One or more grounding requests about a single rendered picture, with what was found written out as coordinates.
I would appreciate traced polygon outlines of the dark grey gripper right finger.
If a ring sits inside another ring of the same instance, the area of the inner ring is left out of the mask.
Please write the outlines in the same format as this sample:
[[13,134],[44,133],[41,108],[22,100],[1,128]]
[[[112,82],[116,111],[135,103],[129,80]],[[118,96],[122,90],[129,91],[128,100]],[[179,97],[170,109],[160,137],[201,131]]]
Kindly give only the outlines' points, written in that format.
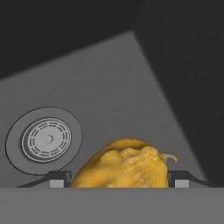
[[213,184],[196,178],[189,171],[168,171],[168,182],[171,188],[214,187]]

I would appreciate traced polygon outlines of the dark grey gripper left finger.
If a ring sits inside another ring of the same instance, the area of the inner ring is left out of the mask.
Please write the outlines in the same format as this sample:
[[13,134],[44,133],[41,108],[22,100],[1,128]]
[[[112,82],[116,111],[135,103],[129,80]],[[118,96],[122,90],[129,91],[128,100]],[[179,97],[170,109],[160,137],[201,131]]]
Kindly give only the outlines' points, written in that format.
[[71,185],[72,173],[70,171],[49,171],[43,178],[20,185],[19,188],[34,186],[47,186],[50,188],[68,188]]

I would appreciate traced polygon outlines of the yellow bumpy squash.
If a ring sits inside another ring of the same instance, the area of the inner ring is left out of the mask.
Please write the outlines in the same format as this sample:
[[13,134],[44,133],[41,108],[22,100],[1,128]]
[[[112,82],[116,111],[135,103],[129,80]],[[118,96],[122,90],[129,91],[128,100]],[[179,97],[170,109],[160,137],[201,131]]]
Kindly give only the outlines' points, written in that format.
[[168,188],[167,161],[176,156],[135,138],[121,138],[95,153],[77,172],[74,188]]

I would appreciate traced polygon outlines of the round grey sink drain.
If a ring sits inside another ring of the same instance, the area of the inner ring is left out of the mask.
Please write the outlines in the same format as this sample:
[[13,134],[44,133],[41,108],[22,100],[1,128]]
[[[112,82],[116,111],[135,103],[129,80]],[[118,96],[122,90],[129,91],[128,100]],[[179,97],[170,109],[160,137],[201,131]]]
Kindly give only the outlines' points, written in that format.
[[67,166],[82,143],[81,124],[70,112],[55,107],[35,108],[10,127],[5,152],[19,171],[45,175]]

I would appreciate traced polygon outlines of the dark grey sink basin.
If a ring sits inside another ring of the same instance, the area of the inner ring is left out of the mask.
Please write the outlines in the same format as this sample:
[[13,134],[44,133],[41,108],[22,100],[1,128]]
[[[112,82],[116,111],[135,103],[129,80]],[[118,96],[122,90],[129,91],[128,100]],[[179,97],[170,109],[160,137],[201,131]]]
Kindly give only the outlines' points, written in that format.
[[0,187],[32,180],[5,140],[43,107],[80,122],[71,172],[137,137],[224,186],[224,0],[0,0]]

